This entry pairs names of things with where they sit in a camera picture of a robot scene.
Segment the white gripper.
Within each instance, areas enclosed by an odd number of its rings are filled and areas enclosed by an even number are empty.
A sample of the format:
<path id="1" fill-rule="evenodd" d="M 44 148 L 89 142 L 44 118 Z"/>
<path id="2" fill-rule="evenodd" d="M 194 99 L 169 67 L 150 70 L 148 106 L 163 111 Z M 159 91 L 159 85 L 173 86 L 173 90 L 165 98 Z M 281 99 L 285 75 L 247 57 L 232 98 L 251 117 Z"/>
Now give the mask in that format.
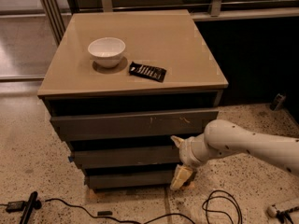
<path id="1" fill-rule="evenodd" d="M 206 164 L 212 158 L 213 149 L 207 144 L 203 134 L 187 139 L 172 135 L 171 140 L 179 149 L 179 157 L 184 164 L 177 165 L 170 184 L 171 190 L 179 190 L 193 181 L 193 169 Z"/>

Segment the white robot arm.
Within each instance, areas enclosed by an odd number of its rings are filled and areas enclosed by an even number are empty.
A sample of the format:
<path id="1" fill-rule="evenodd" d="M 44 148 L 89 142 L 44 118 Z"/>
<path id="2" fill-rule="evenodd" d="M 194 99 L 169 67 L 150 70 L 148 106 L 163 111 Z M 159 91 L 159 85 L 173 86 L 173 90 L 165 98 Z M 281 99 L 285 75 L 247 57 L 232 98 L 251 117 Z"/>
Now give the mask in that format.
<path id="1" fill-rule="evenodd" d="M 171 136 L 182 162 L 177 165 L 170 189 L 178 190 L 196 169 L 209 160 L 247 153 L 287 173 L 299 176 L 297 138 L 255 133 L 223 119 L 210 121 L 203 133 L 187 139 Z"/>

